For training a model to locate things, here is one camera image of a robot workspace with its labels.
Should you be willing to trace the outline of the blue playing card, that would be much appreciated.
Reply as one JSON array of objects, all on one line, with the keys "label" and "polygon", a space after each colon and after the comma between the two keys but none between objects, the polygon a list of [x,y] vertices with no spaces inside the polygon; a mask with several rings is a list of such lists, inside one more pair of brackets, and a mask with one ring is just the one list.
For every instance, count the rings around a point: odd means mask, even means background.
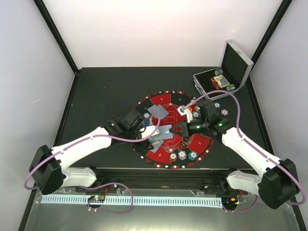
[{"label": "blue playing card", "polygon": [[153,149],[151,149],[151,152],[156,153],[157,150],[161,147],[161,145],[162,145],[162,143],[160,143],[160,142],[153,143],[152,144]]},{"label": "blue playing card", "polygon": [[160,119],[164,119],[165,117],[168,116],[169,112],[168,112],[164,107],[158,106],[158,107],[155,109],[155,114],[156,114]]},{"label": "blue playing card", "polygon": [[170,129],[172,128],[171,125],[164,125],[164,126],[160,126],[158,128],[159,130],[159,136],[157,136],[157,138],[159,140],[168,140],[168,139],[172,139],[173,138],[173,133],[170,132]]},{"label": "blue playing card", "polygon": [[158,106],[161,106],[161,107],[163,107],[162,105],[153,105],[153,106],[151,106],[151,107],[149,107],[148,109],[147,109],[147,111],[149,112],[149,113],[151,113],[151,114],[155,114],[155,109],[158,107]]}]

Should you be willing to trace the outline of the grey white chip stack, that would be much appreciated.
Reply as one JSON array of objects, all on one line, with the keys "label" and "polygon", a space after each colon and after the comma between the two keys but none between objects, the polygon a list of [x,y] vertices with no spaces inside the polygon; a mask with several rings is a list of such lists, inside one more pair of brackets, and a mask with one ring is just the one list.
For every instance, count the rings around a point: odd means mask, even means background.
[{"label": "grey white chip stack", "polygon": [[226,109],[221,110],[221,114],[224,116],[228,115],[228,111]]}]

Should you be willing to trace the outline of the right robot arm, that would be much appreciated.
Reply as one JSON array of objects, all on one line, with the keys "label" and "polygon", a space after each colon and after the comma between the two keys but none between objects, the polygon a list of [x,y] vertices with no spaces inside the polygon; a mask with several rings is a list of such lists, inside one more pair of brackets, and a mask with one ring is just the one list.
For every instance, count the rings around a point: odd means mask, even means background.
[{"label": "right robot arm", "polygon": [[237,153],[255,171],[255,174],[229,171],[219,181],[222,193],[243,190],[257,195],[268,207],[277,209],[303,192],[295,164],[290,159],[281,160],[262,149],[231,121],[221,117],[210,100],[200,100],[196,107],[198,116],[187,106],[179,106],[177,111],[186,120],[174,125],[170,132],[184,138],[194,134],[213,138]]}]

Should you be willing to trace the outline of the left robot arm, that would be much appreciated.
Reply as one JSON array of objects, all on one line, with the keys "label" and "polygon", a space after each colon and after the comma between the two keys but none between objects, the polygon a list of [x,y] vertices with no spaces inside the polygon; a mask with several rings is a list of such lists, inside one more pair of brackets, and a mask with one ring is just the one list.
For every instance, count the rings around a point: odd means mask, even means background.
[{"label": "left robot arm", "polygon": [[152,149],[149,139],[159,134],[158,125],[146,124],[146,118],[132,110],[125,117],[111,119],[103,126],[74,141],[49,148],[43,145],[29,167],[24,182],[27,190],[40,190],[43,195],[54,193],[60,188],[80,187],[92,192],[103,188],[103,179],[95,167],[72,167],[84,157],[120,143],[136,143]]}]

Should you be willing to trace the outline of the black triangular marker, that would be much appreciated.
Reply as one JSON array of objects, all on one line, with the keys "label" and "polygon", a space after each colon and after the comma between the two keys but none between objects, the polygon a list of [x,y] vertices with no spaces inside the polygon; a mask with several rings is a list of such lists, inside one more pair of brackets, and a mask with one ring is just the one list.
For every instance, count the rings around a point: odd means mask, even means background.
[{"label": "black triangular marker", "polygon": [[188,147],[189,147],[188,144],[186,144],[184,141],[179,141],[178,150],[182,150]]}]

